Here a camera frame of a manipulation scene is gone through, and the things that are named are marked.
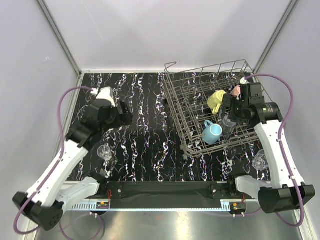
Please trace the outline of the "yellow mug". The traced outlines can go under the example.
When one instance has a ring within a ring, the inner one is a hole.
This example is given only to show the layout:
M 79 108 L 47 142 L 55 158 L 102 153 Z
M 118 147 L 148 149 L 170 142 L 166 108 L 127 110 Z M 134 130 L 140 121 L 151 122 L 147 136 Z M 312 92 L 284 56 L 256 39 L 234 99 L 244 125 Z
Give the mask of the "yellow mug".
M 218 90 L 208 98 L 207 105 L 210 108 L 213 115 L 219 113 L 225 94 L 226 92 L 224 90 Z

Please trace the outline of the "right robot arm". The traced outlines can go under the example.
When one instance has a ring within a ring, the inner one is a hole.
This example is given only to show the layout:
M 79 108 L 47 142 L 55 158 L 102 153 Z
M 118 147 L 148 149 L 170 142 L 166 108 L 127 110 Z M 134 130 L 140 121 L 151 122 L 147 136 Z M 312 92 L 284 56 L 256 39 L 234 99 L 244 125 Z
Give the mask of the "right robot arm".
M 240 96 L 224 94 L 219 111 L 234 123 L 254 129 L 262 144 L 270 172 L 270 183 L 250 175 L 236 175 L 228 180 L 226 192 L 233 199 L 243 194 L 257 199 L 266 214 L 297 210 L 316 194 L 313 185 L 305 184 L 292 158 L 279 106 L 266 102 L 260 83 L 240 87 Z

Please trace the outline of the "clear glass tumbler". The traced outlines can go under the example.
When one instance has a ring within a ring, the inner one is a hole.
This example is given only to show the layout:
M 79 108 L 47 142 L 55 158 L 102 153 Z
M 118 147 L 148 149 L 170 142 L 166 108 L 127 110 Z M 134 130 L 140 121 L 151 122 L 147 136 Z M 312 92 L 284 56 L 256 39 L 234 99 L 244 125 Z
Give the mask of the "clear glass tumbler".
M 231 137 L 233 131 L 236 128 L 237 123 L 231 121 L 227 116 L 225 116 L 219 123 L 222 128 L 222 140 L 227 140 Z

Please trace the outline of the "pink mug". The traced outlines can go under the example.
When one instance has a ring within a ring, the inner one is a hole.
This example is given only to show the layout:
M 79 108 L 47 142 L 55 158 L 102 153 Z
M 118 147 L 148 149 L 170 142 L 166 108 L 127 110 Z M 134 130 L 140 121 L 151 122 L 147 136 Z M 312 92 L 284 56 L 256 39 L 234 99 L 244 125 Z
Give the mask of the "pink mug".
M 237 85 L 234 87 L 234 89 L 230 93 L 234 97 L 238 97 L 241 94 L 241 87 L 240 85 Z

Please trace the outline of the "blue mug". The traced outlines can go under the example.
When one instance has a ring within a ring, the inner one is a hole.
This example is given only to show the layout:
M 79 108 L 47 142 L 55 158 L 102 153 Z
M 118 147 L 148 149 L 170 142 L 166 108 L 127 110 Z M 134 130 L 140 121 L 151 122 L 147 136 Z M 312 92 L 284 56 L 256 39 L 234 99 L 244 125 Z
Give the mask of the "blue mug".
M 219 124 L 215 124 L 210 120 L 204 121 L 204 130 L 202 140 L 209 145 L 215 144 L 222 136 L 223 129 Z

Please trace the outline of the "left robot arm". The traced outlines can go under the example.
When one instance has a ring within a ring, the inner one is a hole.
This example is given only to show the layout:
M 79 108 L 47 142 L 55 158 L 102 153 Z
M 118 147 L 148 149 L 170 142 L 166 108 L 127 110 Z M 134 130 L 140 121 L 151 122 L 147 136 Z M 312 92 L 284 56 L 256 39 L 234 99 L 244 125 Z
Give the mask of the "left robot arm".
M 72 206 L 88 197 L 105 197 L 107 180 L 96 172 L 66 190 L 61 187 L 75 166 L 101 140 L 104 131 L 129 126 L 132 119 L 124 101 L 114 107 L 109 100 L 95 100 L 83 119 L 70 128 L 64 145 L 42 176 L 26 192 L 18 191 L 13 196 L 19 212 L 49 231 Z

